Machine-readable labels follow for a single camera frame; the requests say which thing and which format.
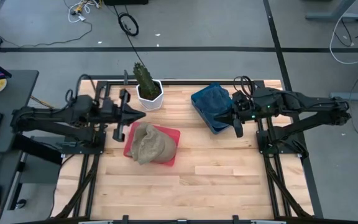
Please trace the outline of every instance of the beige cloth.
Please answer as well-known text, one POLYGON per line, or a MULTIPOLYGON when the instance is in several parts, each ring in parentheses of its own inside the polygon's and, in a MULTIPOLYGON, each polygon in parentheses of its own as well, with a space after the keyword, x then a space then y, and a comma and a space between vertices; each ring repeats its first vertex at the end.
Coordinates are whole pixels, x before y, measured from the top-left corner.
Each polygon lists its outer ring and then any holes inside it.
POLYGON ((151 124, 142 123, 135 130, 128 156, 140 165, 152 161, 167 162, 175 156, 176 149, 177 145, 170 136, 151 124))

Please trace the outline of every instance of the red tray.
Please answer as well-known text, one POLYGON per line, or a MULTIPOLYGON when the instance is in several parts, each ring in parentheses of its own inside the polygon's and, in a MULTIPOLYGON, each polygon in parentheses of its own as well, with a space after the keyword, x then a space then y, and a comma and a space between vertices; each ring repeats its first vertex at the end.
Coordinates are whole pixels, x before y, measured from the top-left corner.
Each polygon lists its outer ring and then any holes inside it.
MULTIPOLYGON (((132 156, 127 156, 127 153, 131 150, 131 144, 132 144, 132 141, 134 140, 135 129, 139 125, 140 125, 139 122, 135 122, 131 126, 131 130, 129 131, 129 136, 127 138, 127 143, 125 144, 125 148, 124 148, 124 156, 126 156, 126 157, 132 158, 132 156)), ((179 143, 179 139, 180 139, 180 131, 179 130, 171 129, 171 128, 164 128, 164 127, 156 126, 156 125, 153 125, 153 126, 155 128, 157 128, 159 131, 162 131, 163 133, 170 136, 174 140, 175 144, 178 147, 178 143, 179 143)), ((164 164, 166 166, 173 166, 175 163, 175 157, 176 157, 176 155, 168 162, 152 162, 152 163, 164 164)))

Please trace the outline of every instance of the white cord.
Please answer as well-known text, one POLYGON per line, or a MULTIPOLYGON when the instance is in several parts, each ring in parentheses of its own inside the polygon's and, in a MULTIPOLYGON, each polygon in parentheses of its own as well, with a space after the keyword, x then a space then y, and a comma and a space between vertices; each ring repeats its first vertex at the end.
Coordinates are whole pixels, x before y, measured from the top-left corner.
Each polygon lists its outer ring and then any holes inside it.
MULTIPOLYGON (((77 5, 79 5, 79 4, 82 4, 82 3, 83 3, 83 1, 81 0, 79 3, 77 3, 77 4, 73 5, 73 6, 71 6, 71 7, 68 9, 68 21, 69 21, 69 22, 75 23, 75 22, 80 22, 80 21, 81 21, 81 19, 77 19, 77 20, 75 20, 75 21, 72 21, 72 20, 70 19, 70 17, 71 17, 71 9, 73 9, 75 6, 77 6, 77 5)), ((87 14, 89 14, 89 13, 91 12, 91 9, 90 9, 89 6, 94 6, 94 4, 93 4, 92 2, 87 2, 87 3, 85 3, 85 5, 83 6, 83 9, 85 9, 85 12, 86 12, 87 14)))
POLYGON ((339 20, 336 22, 335 28, 334 28, 334 32, 333 32, 333 36, 331 37, 331 42, 329 43, 329 51, 331 52, 331 55, 333 55, 333 57, 335 58, 335 60, 339 63, 342 63, 344 65, 353 65, 353 64, 357 64, 358 62, 343 62, 341 60, 339 60, 338 58, 335 57, 334 52, 332 50, 332 45, 333 45, 333 40, 334 40, 334 36, 335 36, 335 31, 336 31, 336 27, 338 26, 339 22, 342 20, 343 16, 347 13, 347 11, 349 10, 347 9, 346 12, 344 12, 344 14, 339 18, 339 20))

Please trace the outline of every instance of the white plant pot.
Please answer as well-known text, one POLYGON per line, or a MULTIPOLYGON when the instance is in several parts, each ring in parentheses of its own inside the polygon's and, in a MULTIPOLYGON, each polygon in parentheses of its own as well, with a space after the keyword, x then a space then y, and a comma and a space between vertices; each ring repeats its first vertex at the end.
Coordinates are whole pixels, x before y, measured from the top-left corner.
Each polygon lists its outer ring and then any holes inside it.
POLYGON ((156 99, 154 99, 154 100, 146 100, 146 99, 143 99, 142 97, 140 97, 140 94, 139 94, 140 85, 136 86, 137 97, 138 97, 141 105, 146 110, 149 110, 149 111, 160 109, 162 106, 162 100, 164 97, 164 89, 162 88, 161 81, 160 80, 153 80, 153 81, 158 83, 158 85, 160 86, 160 89, 161 89, 161 94, 158 97, 156 97, 156 99))

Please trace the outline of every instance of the wooden tabletop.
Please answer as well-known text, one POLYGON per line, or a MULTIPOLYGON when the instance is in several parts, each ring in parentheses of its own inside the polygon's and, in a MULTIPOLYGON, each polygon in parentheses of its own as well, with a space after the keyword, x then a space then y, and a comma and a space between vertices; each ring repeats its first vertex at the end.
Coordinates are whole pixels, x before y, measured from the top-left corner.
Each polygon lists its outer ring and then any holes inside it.
MULTIPOLYGON (((281 89, 280 80, 265 80, 265 86, 281 89)), ((205 85, 165 85, 163 106, 147 112, 141 122, 181 131, 175 165, 138 165, 124 157, 125 143, 112 140, 116 125, 107 128, 106 148, 100 158, 92 207, 92 219, 120 220, 229 220, 273 218, 263 157, 259 154, 255 132, 257 123, 244 124, 244 137, 236 138, 232 127, 213 134, 191 105, 190 96, 205 85)), ((114 86, 111 99, 127 88, 129 105, 145 111, 134 86, 114 86)), ((230 93, 233 86, 223 86, 230 93)), ((83 81, 80 94, 94 96, 89 81, 83 81)), ((284 126, 290 119, 273 118, 284 126)), ((75 192, 82 155, 74 156, 60 172, 55 193, 56 215, 75 192)), ((297 202, 313 213, 300 159, 294 154, 280 155, 285 183, 297 202)), ((282 198, 276 188, 280 214, 282 198)), ((85 200, 81 206, 82 214, 85 200)))

